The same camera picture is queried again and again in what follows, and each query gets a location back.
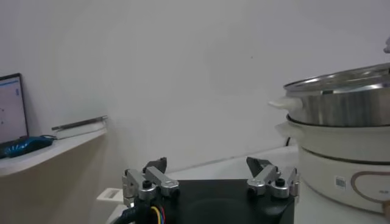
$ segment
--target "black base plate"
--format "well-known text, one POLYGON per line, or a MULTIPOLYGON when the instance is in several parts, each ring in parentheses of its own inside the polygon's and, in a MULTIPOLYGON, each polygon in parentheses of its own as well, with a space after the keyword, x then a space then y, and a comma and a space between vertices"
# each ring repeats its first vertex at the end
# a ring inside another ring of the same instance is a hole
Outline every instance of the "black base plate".
POLYGON ((180 180, 177 201, 159 198, 167 224, 293 224, 294 198, 250 199, 247 180, 180 180))

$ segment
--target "white shelf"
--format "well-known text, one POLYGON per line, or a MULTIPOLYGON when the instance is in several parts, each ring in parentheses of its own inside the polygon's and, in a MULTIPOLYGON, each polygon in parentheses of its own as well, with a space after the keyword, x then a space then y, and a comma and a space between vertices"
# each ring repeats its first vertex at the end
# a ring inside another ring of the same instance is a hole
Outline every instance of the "white shelf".
POLYGON ((64 152, 74 149, 79 145, 89 142, 92 139, 102 136, 106 134, 106 132, 106 129, 102 129, 92 133, 54 141, 53 145, 49 147, 30 152, 23 156, 0 159, 0 177, 18 173, 41 164, 51 158, 61 155, 64 152))

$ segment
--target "white wall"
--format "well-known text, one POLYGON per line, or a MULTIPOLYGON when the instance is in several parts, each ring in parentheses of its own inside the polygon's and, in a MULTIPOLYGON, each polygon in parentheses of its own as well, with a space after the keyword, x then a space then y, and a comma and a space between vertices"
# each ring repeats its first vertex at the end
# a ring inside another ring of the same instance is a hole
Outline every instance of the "white wall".
MULTIPOLYGON (((281 146, 273 127, 285 113, 267 101, 290 81, 388 61, 389 10, 387 0, 2 0, 0 72, 24 75, 33 133, 110 117, 107 146, 85 160, 101 167, 82 181, 94 184, 64 190, 77 198, 160 156, 179 169, 281 146)), ((77 212, 73 223, 98 223, 108 212, 87 206, 93 196, 77 209, 58 200, 67 206, 40 222, 77 212)))

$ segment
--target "pot body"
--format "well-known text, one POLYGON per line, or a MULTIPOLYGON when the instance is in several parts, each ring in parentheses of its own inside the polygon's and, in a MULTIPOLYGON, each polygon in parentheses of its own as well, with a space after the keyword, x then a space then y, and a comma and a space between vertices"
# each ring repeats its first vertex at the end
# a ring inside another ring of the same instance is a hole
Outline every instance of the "pot body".
POLYGON ((288 108, 292 120, 327 127, 378 127, 390 125, 390 89, 354 93, 298 96, 302 107, 288 108))
POLYGON ((303 124, 326 127, 390 125, 390 63, 321 75, 284 86, 269 104, 303 124))
POLYGON ((362 164, 390 165, 390 127, 333 128, 287 121, 276 126, 284 137, 320 156, 362 164))
POLYGON ((390 166, 346 163, 300 148, 299 170, 315 191, 356 208, 382 213, 390 200, 390 166))

